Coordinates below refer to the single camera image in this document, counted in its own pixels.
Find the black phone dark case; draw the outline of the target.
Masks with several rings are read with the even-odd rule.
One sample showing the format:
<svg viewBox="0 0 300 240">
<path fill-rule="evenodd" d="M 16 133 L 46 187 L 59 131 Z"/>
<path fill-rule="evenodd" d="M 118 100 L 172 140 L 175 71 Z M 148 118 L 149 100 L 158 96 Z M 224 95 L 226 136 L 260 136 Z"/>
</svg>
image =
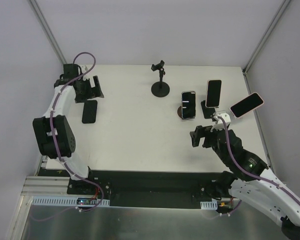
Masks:
<svg viewBox="0 0 300 240">
<path fill-rule="evenodd" d="M 94 124 L 97 118 L 97 100 L 87 100 L 83 105 L 82 119 L 83 124 Z"/>
</svg>

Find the brown round base phone stand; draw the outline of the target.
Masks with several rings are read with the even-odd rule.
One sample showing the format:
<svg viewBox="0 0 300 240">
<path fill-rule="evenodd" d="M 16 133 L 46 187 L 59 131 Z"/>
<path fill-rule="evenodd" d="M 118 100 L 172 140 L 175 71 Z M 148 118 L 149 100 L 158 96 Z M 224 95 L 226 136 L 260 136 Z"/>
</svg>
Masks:
<svg viewBox="0 0 300 240">
<path fill-rule="evenodd" d="M 177 109 L 177 115 L 182 119 L 182 106 L 179 106 Z"/>
</svg>

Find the phone with clear case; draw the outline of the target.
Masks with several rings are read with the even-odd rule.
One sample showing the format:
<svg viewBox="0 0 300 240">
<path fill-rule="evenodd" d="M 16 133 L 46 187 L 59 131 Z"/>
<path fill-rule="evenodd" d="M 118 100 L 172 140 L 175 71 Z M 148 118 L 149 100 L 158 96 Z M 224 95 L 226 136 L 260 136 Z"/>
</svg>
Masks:
<svg viewBox="0 0 300 240">
<path fill-rule="evenodd" d="M 181 118 L 183 120 L 196 117 L 196 92 L 184 91 L 181 93 Z"/>
</svg>

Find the black round base clamp stand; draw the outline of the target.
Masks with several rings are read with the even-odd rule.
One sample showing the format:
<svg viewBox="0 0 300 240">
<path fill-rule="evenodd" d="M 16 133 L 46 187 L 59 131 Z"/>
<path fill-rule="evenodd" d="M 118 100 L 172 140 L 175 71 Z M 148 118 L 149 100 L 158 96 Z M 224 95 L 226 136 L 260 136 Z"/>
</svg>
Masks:
<svg viewBox="0 0 300 240">
<path fill-rule="evenodd" d="M 151 70 L 153 72 L 158 71 L 159 72 L 159 81 L 155 82 L 151 86 L 151 93 L 158 97 L 163 98 L 166 97 L 170 93 L 170 86 L 163 81 L 163 78 L 166 74 L 164 69 L 165 62 L 163 60 L 160 61 L 158 64 L 152 64 Z"/>
</svg>

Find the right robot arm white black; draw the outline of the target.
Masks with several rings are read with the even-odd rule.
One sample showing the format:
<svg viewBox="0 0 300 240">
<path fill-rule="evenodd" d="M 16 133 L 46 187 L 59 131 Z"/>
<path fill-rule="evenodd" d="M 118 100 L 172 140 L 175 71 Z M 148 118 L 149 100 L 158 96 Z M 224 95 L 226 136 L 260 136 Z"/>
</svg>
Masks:
<svg viewBox="0 0 300 240">
<path fill-rule="evenodd" d="M 203 148 L 211 148 L 229 169 L 205 186 L 209 197 L 236 198 L 270 218 L 288 239 L 300 240 L 300 198 L 260 157 L 243 148 L 233 130 L 199 125 L 190 137 L 193 147 L 203 139 Z"/>
</svg>

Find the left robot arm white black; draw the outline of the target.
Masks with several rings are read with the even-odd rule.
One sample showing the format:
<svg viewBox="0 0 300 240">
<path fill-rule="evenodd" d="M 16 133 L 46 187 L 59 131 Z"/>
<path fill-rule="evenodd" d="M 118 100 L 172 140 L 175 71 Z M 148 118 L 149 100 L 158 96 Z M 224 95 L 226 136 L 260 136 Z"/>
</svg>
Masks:
<svg viewBox="0 0 300 240">
<path fill-rule="evenodd" d="M 63 65 L 63 74 L 54 83 L 54 95 L 48 110 L 42 117 L 35 118 L 32 126 L 41 155 L 55 160 L 79 181 L 78 188 L 89 195 L 95 191 L 91 169 L 76 153 L 76 139 L 67 120 L 73 103 L 83 104 L 81 122 L 94 124 L 97 118 L 98 101 L 103 98 L 98 76 L 83 77 L 82 68 L 75 63 Z"/>
</svg>

